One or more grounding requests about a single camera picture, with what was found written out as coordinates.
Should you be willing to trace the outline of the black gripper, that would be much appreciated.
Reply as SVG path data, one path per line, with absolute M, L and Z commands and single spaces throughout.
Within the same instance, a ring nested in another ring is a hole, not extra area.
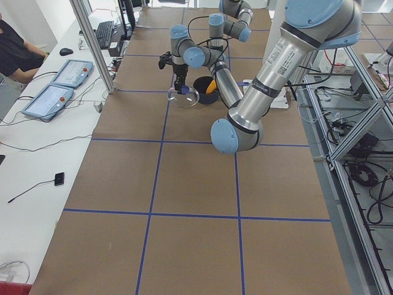
M 182 88 L 185 86 L 185 80 L 188 72 L 188 65 L 187 64 L 178 65 L 174 63 L 172 67 L 173 67 L 173 73 L 176 76 L 176 79 L 174 81 L 174 89 L 177 92 L 182 92 Z

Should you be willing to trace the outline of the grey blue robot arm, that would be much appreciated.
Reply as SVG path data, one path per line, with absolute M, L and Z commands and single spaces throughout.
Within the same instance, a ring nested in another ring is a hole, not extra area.
M 241 42 L 247 42 L 254 18 L 251 6 L 246 1 L 219 1 L 219 13 L 209 15 L 209 37 L 223 38 L 224 34 Z
M 261 118 L 308 53 L 347 47 L 359 40 L 362 1 L 287 1 L 282 11 L 280 38 L 245 92 L 222 52 L 196 45 L 184 25 L 170 29 L 173 67 L 207 67 L 228 107 L 226 118 L 211 127 L 211 141 L 219 152 L 233 154 L 260 144 Z

